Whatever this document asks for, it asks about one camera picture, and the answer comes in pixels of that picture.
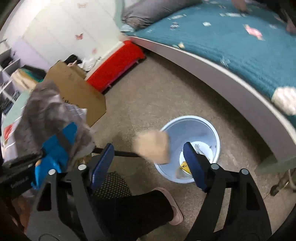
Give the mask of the yellow paper cup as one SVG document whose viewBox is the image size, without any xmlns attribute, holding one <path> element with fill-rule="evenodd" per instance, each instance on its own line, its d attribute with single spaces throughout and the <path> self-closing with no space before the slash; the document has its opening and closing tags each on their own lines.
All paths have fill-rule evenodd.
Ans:
<svg viewBox="0 0 296 241">
<path fill-rule="evenodd" d="M 181 164 L 180 164 L 180 169 L 183 170 L 185 173 L 187 173 L 188 175 L 191 175 L 191 171 L 189 169 L 189 166 L 187 165 L 187 162 L 186 161 L 183 161 Z"/>
</svg>

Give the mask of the blue snack wrapper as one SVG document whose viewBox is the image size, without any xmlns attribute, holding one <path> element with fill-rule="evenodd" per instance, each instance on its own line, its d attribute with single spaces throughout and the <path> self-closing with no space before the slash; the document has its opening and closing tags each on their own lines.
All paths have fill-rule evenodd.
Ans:
<svg viewBox="0 0 296 241">
<path fill-rule="evenodd" d="M 41 162 L 35 166 L 35 180 L 31 183 L 35 190 L 41 188 L 51 169 L 56 170 L 57 173 L 66 172 L 76 134 L 77 126 L 71 122 L 42 144 L 43 157 Z"/>
</svg>

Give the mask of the beige paper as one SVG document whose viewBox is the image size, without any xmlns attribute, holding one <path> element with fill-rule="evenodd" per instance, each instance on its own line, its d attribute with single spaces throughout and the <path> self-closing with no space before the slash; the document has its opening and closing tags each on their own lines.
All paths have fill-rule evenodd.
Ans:
<svg viewBox="0 0 296 241">
<path fill-rule="evenodd" d="M 145 130 L 135 134 L 132 149 L 140 157 L 158 165 L 170 162 L 170 139 L 166 132 Z"/>
</svg>

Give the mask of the red snack bag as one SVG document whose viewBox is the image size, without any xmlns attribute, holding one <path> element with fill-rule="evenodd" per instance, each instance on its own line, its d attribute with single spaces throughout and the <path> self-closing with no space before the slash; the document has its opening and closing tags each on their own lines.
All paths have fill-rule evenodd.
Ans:
<svg viewBox="0 0 296 241">
<path fill-rule="evenodd" d="M 12 132 L 12 129 L 13 129 L 13 123 L 4 128 L 4 143 L 8 141 L 10 134 Z"/>
</svg>

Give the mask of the black polka dot chair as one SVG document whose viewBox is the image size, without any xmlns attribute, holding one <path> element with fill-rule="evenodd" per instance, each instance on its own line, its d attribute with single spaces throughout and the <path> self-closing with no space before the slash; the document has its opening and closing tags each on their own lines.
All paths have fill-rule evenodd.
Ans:
<svg viewBox="0 0 296 241">
<path fill-rule="evenodd" d="M 95 190 L 93 197 L 109 200 L 132 196 L 125 180 L 117 172 L 107 173 L 102 186 Z"/>
</svg>

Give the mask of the light blue plastic basin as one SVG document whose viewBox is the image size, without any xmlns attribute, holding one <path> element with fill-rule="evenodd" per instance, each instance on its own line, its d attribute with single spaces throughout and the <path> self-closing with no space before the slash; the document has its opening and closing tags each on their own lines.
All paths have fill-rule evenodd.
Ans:
<svg viewBox="0 0 296 241">
<path fill-rule="evenodd" d="M 161 129 L 169 137 L 167 164 L 155 164 L 166 179 L 180 184 L 203 178 L 203 169 L 217 164 L 221 151 L 217 130 L 207 120 L 193 115 L 181 116 L 168 122 Z"/>
</svg>

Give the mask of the pink slipper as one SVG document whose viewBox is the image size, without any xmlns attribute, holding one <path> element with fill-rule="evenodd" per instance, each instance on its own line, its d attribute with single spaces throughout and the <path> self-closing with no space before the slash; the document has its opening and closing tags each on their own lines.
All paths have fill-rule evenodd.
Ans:
<svg viewBox="0 0 296 241">
<path fill-rule="evenodd" d="M 178 207 L 175 199 L 170 194 L 170 192 L 168 192 L 168 190 L 166 190 L 165 188 L 161 188 L 161 187 L 154 188 L 153 191 L 154 190 L 158 190 L 161 193 L 163 193 L 163 195 L 165 195 L 165 197 L 167 198 L 168 202 L 170 203 L 170 205 L 171 205 L 171 207 L 173 209 L 174 217 L 169 222 L 169 224 L 172 225 L 172 226 L 176 226 L 176 225 L 181 224 L 183 222 L 183 220 L 184 220 L 183 215 L 182 215 L 182 212 L 179 209 L 179 207 Z"/>
</svg>

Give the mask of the grey checkered tablecloth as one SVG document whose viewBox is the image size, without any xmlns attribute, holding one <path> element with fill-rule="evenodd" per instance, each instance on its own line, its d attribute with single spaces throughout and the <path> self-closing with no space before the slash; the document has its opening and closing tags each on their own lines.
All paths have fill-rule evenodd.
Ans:
<svg viewBox="0 0 296 241">
<path fill-rule="evenodd" d="M 77 134 L 70 159 L 76 160 L 90 154 L 95 142 L 86 124 L 86 113 L 86 109 L 66 104 L 53 81 L 37 84 L 20 117 L 13 122 L 8 141 L 3 143 L 4 161 L 40 152 L 48 138 L 71 122 L 76 124 Z"/>
</svg>

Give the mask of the brown cardboard box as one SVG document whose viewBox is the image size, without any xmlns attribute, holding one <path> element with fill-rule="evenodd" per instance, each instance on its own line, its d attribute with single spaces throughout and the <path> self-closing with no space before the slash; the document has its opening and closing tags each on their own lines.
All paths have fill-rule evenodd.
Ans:
<svg viewBox="0 0 296 241">
<path fill-rule="evenodd" d="M 86 123 L 93 126 L 106 113 L 105 96 L 85 81 L 85 72 L 76 64 L 58 61 L 44 80 L 52 80 L 66 103 L 87 109 Z"/>
</svg>

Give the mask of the hanging clothes in wardrobe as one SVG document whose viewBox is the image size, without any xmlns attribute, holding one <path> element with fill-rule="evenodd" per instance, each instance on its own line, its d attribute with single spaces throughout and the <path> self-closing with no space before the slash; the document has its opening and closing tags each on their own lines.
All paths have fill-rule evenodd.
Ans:
<svg viewBox="0 0 296 241">
<path fill-rule="evenodd" d="M 24 65 L 11 74 L 11 79 L 18 89 L 31 92 L 38 83 L 44 80 L 45 76 L 45 70 Z"/>
</svg>

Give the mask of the purple open shelf unit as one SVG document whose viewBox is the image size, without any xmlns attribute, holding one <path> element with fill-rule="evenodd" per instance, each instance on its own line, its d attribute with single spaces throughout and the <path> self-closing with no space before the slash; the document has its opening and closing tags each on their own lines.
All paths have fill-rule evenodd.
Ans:
<svg viewBox="0 0 296 241">
<path fill-rule="evenodd" d="M 20 67 L 20 59 L 7 39 L 1 40 L 1 114 L 4 118 L 22 93 L 12 78 L 12 74 Z"/>
</svg>

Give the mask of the red storage bench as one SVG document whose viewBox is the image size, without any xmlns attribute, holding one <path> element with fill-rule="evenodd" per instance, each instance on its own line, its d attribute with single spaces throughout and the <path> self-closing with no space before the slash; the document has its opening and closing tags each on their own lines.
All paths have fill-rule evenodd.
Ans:
<svg viewBox="0 0 296 241">
<path fill-rule="evenodd" d="M 130 40 L 120 41 L 87 73 L 86 81 L 99 92 L 104 92 L 135 63 L 144 59 L 145 54 L 140 47 Z"/>
</svg>

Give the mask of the teal bed mattress cover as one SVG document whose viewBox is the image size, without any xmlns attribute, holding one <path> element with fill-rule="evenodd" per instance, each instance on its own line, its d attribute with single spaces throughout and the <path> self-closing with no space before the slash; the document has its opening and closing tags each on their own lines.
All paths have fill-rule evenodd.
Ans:
<svg viewBox="0 0 296 241">
<path fill-rule="evenodd" d="M 121 30 L 135 37 L 193 53 L 242 77 L 287 116 L 295 116 L 295 34 L 266 7 L 202 1 L 150 26 Z"/>
</svg>

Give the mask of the grey folded duvet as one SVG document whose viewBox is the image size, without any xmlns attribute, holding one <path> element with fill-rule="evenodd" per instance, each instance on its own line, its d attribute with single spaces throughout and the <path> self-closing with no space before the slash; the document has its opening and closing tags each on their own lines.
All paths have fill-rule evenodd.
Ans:
<svg viewBox="0 0 296 241">
<path fill-rule="evenodd" d="M 124 24 L 133 29 L 144 29 L 167 16 L 197 4 L 196 0 L 144 0 L 126 8 L 121 15 Z"/>
</svg>

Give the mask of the teal bunk bed frame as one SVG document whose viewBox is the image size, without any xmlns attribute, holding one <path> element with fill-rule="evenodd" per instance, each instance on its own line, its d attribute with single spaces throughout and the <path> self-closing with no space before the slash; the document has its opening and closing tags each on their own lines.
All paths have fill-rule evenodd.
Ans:
<svg viewBox="0 0 296 241">
<path fill-rule="evenodd" d="M 247 119 L 273 153 L 257 166 L 256 174 L 295 168 L 295 128 L 251 85 L 224 67 L 198 55 L 135 36 L 131 36 L 130 40 L 199 78 Z"/>
</svg>

